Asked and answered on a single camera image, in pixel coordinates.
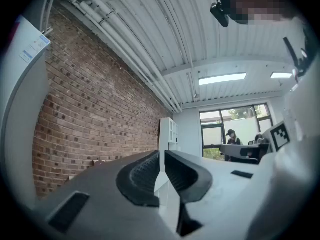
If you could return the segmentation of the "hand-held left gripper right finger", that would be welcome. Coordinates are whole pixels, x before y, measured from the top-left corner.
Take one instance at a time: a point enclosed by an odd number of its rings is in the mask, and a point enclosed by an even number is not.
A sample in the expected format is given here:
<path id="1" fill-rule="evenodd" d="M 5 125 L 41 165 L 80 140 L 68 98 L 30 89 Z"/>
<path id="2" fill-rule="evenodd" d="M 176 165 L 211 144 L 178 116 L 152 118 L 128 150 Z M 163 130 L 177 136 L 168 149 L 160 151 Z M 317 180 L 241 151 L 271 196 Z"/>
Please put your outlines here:
<path id="1" fill-rule="evenodd" d="M 244 240 L 250 224 L 242 194 L 258 165 L 164 153 L 173 196 L 164 208 L 166 240 Z"/>

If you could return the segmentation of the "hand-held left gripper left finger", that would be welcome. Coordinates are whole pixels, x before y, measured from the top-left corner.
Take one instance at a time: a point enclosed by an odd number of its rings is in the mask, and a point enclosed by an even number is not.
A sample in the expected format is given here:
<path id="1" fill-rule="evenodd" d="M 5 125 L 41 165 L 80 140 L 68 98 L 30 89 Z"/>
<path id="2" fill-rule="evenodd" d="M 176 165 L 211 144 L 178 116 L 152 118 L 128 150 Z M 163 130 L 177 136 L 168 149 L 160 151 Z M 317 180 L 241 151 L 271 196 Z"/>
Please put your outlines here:
<path id="1" fill-rule="evenodd" d="M 160 216 L 159 152 L 94 165 L 33 210 L 51 240 L 174 240 Z"/>

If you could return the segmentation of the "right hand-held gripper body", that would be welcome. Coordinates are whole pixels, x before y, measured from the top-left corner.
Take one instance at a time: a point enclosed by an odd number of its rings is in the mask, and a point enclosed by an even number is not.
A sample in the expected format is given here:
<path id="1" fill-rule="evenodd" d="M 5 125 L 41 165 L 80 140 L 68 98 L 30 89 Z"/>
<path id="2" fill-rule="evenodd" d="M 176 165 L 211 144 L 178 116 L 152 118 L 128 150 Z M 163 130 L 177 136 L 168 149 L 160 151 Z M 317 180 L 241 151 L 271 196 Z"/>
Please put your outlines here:
<path id="1" fill-rule="evenodd" d="M 291 141 L 284 121 L 266 130 L 262 136 L 269 141 L 271 152 L 278 152 Z"/>

